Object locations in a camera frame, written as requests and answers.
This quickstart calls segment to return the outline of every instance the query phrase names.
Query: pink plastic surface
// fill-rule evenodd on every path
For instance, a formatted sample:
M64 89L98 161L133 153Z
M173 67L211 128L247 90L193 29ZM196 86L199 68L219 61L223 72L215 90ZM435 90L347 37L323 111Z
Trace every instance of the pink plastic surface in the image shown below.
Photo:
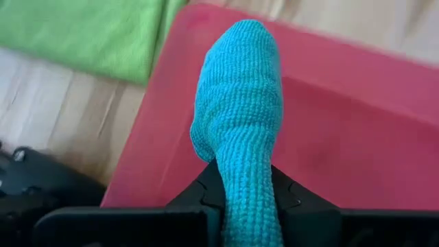
M210 5L169 33L103 207L156 207L205 165L189 139L204 55L234 22ZM285 116L272 162L340 207L439 210L439 70L264 21Z

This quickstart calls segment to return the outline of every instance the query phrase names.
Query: black plastic part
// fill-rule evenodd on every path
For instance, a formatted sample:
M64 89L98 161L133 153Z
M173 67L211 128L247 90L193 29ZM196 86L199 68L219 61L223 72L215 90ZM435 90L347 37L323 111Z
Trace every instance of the black plastic part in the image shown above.
M43 193L0 198L0 241L3 247L30 246L35 222L59 203Z
M101 203L105 186L30 148L18 148L17 152L24 152L23 160L8 158L8 166L0 172L3 193L20 195L31 187L56 197L64 206Z
M220 213L209 207L59 209L41 219L34 246L217 246Z
M287 247L439 246L438 212L340 209L275 167L272 182ZM164 209L58 210L36 225L34 239L40 247L221 246L224 209L213 161Z

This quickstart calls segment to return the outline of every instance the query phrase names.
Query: ribbed knit texture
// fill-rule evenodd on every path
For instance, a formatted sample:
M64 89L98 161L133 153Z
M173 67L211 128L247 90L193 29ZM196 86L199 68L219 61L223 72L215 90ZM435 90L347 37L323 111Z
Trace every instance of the ribbed knit texture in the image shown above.
M224 182L225 246L283 245L270 169L282 105L276 42L258 21L234 24L206 55L191 126Z

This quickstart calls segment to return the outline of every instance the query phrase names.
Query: green towel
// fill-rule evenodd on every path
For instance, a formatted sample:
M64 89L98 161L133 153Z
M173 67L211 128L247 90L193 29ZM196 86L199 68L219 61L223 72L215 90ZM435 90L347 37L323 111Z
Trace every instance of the green towel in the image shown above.
M186 0L0 0L0 45L146 84Z

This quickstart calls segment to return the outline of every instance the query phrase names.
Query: light wood floor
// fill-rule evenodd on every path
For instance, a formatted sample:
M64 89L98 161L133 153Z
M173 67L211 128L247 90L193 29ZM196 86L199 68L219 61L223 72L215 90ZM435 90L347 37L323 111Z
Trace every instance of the light wood floor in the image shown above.
M439 64L439 0L197 0ZM103 183L145 89L0 48L0 140L28 145Z

